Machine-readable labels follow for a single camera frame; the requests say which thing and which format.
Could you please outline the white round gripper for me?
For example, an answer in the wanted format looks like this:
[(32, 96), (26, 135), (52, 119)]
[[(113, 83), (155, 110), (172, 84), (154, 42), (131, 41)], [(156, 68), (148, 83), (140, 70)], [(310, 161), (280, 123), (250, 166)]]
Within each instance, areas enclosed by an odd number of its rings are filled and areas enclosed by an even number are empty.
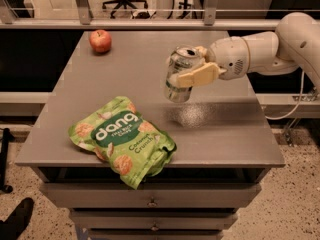
[(208, 85), (218, 78), (242, 78), (247, 73), (250, 55), (247, 43), (241, 37), (217, 40), (209, 46), (208, 52), (203, 46), (196, 46), (196, 49), (202, 57), (207, 55), (207, 59), (212, 62), (179, 73), (176, 80), (179, 88)]

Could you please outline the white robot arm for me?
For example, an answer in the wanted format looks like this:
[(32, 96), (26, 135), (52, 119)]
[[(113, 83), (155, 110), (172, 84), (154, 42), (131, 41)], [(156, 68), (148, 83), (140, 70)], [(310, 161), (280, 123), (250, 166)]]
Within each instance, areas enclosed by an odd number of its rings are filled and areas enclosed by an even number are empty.
[(200, 64), (173, 74), (173, 86), (202, 86), (248, 73), (282, 75), (300, 68), (320, 89), (320, 25), (304, 13), (286, 15), (274, 31), (220, 39), (195, 51)]

